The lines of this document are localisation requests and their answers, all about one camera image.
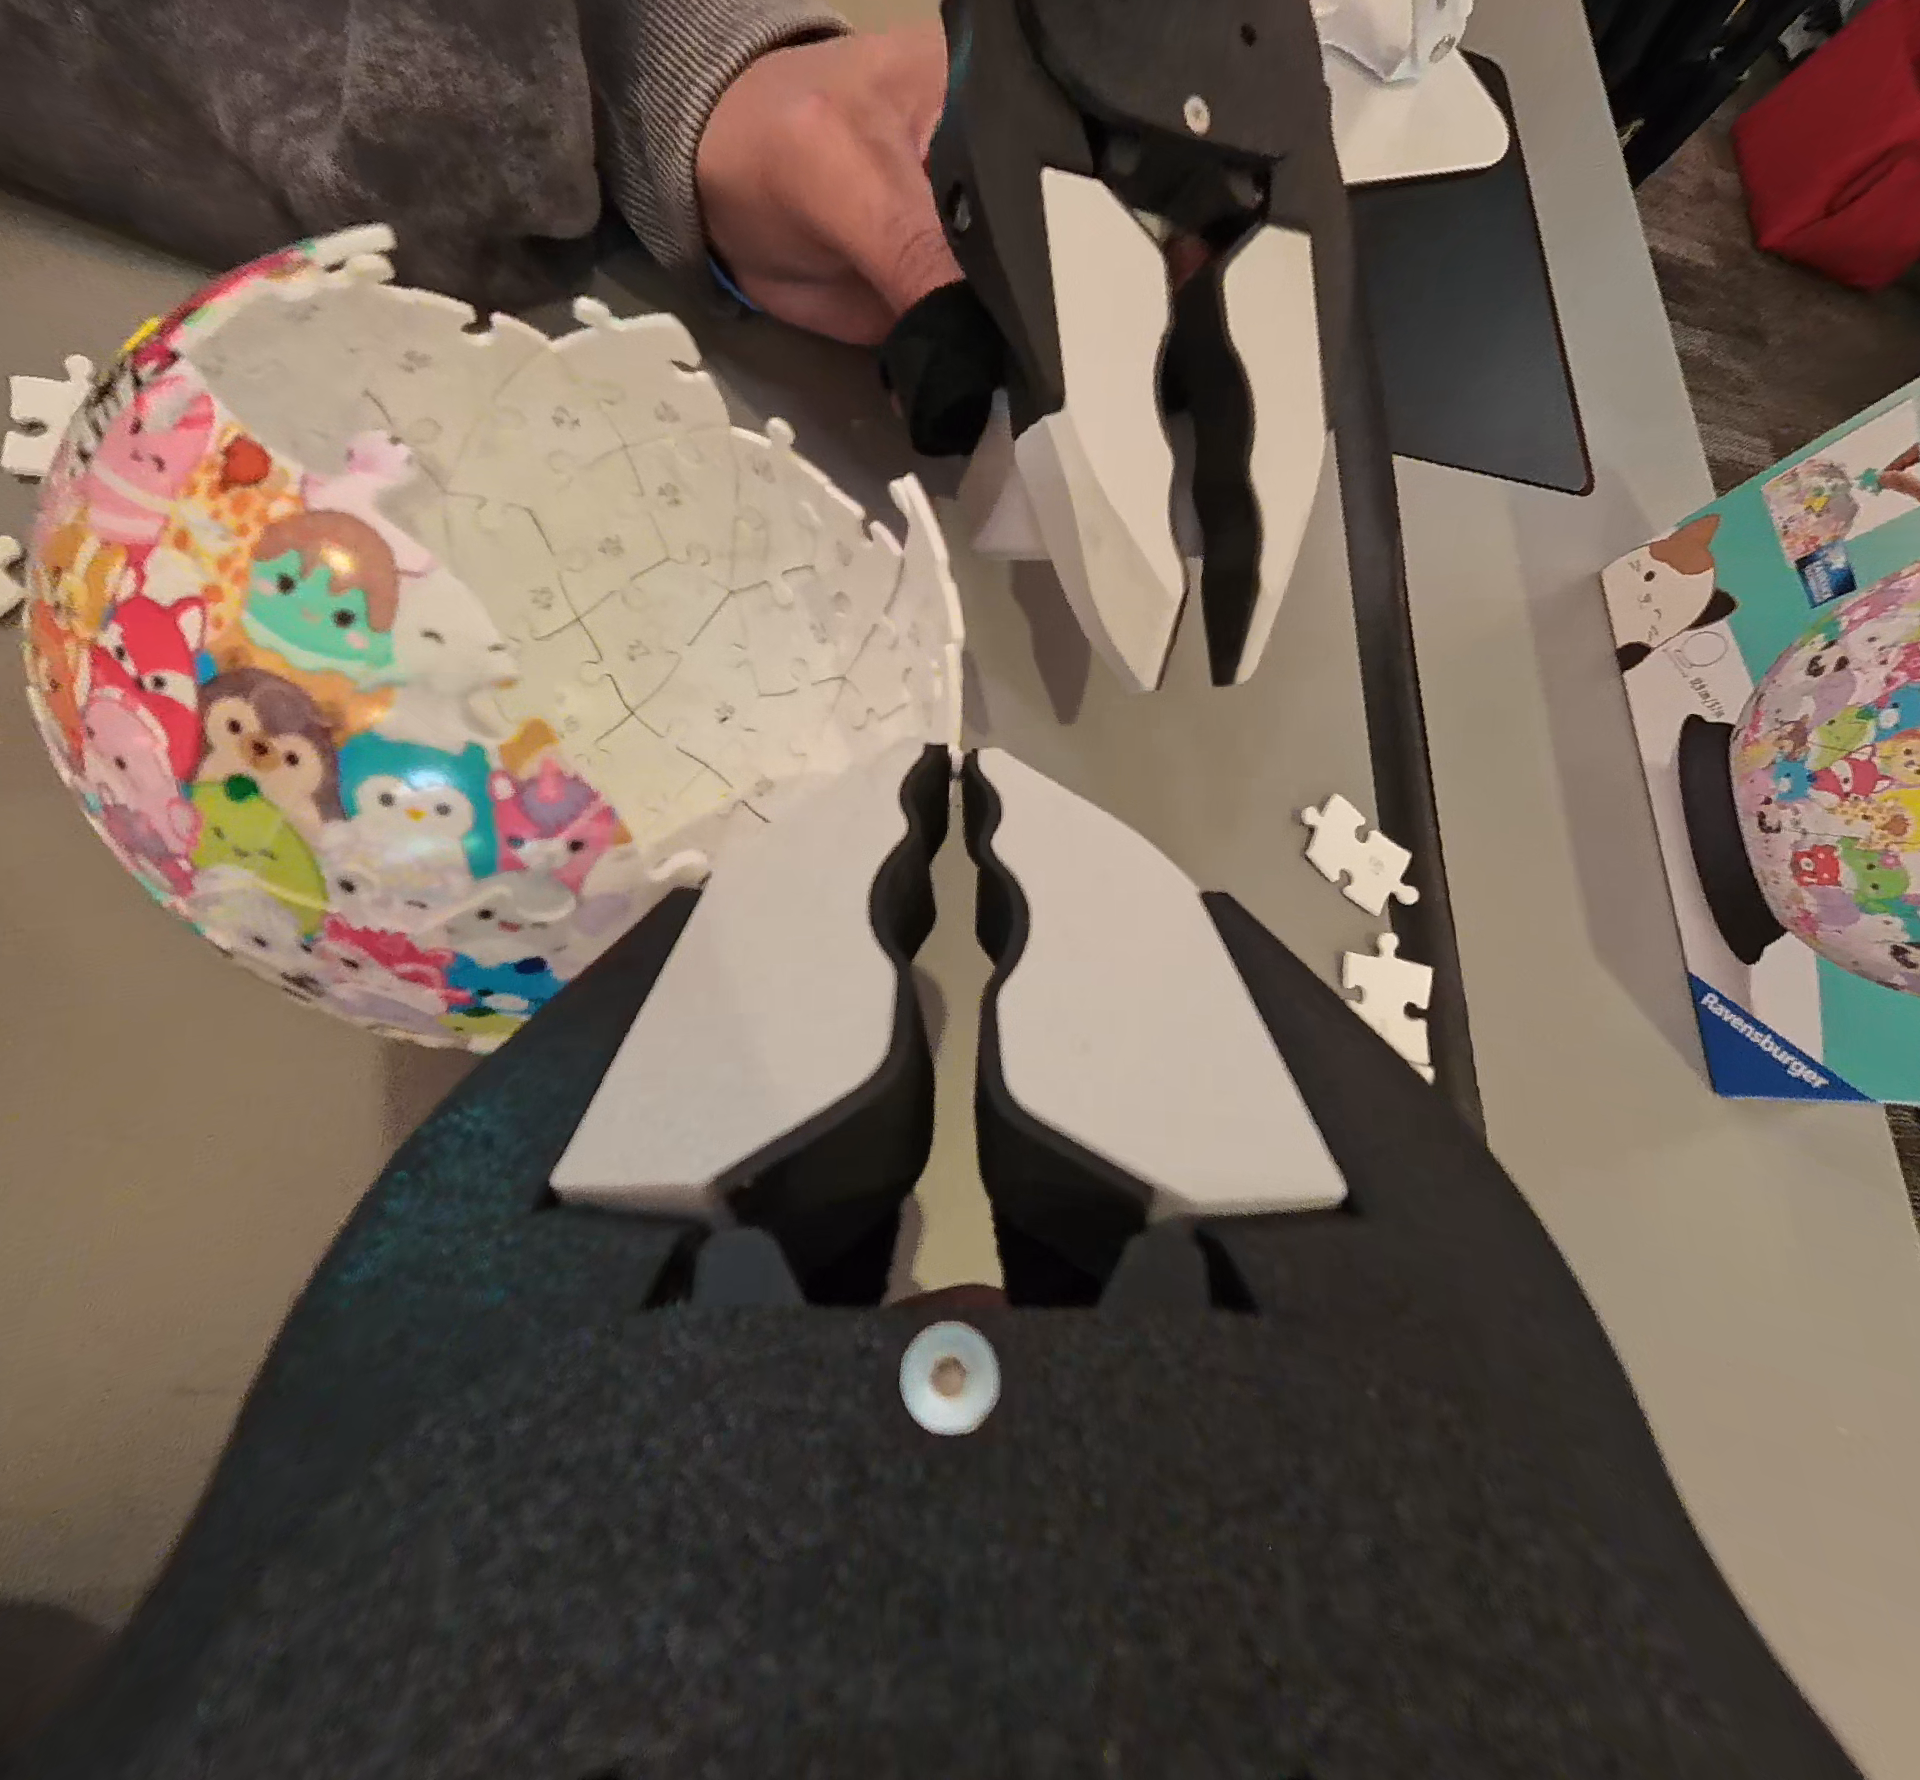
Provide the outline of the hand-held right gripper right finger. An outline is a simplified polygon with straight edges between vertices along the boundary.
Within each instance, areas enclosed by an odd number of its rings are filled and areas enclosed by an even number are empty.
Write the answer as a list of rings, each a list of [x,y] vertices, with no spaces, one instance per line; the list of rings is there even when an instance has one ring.
[[[1013,754],[962,764],[981,997],[974,1119],[1013,1304],[1093,1306],[1162,1222],[1348,1197],[1209,898]]]

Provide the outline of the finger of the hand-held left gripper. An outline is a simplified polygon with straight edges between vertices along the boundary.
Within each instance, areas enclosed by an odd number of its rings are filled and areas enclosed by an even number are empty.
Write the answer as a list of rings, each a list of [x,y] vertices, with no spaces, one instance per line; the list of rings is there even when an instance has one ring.
[[[1260,225],[1195,281],[1195,505],[1218,686],[1260,666],[1326,443],[1314,243]]]
[[[1157,693],[1189,599],[1160,401],[1162,249],[1100,178],[1041,170],[1065,393],[1025,432],[997,401],[962,480],[974,551],[1048,561],[1093,650]]]

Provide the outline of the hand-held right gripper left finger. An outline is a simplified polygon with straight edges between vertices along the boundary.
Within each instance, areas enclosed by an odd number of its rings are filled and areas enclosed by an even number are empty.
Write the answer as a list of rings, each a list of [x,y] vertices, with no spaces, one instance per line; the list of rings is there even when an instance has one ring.
[[[559,1201],[759,1228],[876,1304],[932,1132],[913,961],[947,745],[893,745],[722,856],[550,1178]]]

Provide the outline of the colourful puzzle ball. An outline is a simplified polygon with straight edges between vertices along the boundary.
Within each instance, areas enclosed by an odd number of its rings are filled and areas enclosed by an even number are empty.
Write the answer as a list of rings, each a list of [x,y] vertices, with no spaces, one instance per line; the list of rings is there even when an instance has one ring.
[[[22,611],[35,727],[167,913],[296,1001],[490,1051],[672,888],[962,737],[962,603],[738,424],[673,316],[548,336],[391,227],[215,278],[97,364]]]

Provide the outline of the person's left forearm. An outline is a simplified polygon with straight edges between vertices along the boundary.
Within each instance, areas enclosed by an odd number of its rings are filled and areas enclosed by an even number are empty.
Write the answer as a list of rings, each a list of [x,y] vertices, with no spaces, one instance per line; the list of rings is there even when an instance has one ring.
[[[705,257],[697,149],[818,0],[3,0],[3,168],[213,271],[381,223],[480,308],[574,292],[603,221]]]

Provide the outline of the single white puzzle piece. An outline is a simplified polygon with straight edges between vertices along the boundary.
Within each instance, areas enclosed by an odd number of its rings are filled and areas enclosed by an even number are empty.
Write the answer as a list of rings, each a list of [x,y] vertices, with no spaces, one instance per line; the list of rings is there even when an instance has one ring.
[[[1343,795],[1299,809],[1307,830],[1306,858],[1348,903],[1372,917],[1389,907],[1413,907],[1422,889],[1413,883],[1413,851],[1372,823]]]

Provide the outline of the colourful puzzle box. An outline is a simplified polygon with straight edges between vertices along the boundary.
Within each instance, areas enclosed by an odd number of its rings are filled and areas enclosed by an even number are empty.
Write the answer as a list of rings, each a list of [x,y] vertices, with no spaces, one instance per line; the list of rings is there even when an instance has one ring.
[[[1918,1106],[1916,382],[1599,589],[1714,1090]]]

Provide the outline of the row of white puzzle pieces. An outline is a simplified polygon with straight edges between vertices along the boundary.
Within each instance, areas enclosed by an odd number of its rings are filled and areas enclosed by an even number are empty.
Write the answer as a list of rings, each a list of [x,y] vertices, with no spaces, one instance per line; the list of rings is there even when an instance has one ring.
[[[80,496],[84,460],[80,448],[69,439],[69,430],[84,416],[97,382],[95,360],[84,354],[67,355],[59,377],[16,375],[10,378],[4,474],[35,487],[32,517],[17,537],[22,576],[6,581],[14,588],[10,605],[29,600],[51,534],[69,525],[84,507]]]

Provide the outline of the person's left hand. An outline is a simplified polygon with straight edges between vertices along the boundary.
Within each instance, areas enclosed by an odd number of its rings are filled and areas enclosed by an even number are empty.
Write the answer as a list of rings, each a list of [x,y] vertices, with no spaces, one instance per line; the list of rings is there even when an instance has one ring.
[[[947,96],[937,22],[765,52],[719,94],[697,153],[712,256],[757,308],[882,344],[961,278],[926,178]]]

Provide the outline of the black flat panel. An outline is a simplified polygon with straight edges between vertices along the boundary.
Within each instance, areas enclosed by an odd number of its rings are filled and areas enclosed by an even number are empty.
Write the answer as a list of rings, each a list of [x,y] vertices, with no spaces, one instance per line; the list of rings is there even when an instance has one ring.
[[[1351,204],[1393,454],[1591,495],[1520,141],[1478,170],[1354,187]]]

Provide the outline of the white desk stand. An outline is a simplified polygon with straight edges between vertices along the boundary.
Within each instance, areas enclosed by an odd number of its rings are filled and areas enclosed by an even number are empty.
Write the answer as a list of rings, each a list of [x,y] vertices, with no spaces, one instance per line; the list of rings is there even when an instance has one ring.
[[[1343,183],[1469,176],[1507,155],[1507,117],[1460,45],[1473,0],[1310,7],[1325,50]]]

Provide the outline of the red cloth bag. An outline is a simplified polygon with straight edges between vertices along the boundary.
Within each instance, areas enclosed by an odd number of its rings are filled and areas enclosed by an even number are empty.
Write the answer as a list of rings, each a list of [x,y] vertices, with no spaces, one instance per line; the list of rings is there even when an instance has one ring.
[[[1907,60],[1800,69],[1734,128],[1755,243],[1877,292],[1918,257],[1918,92]]]

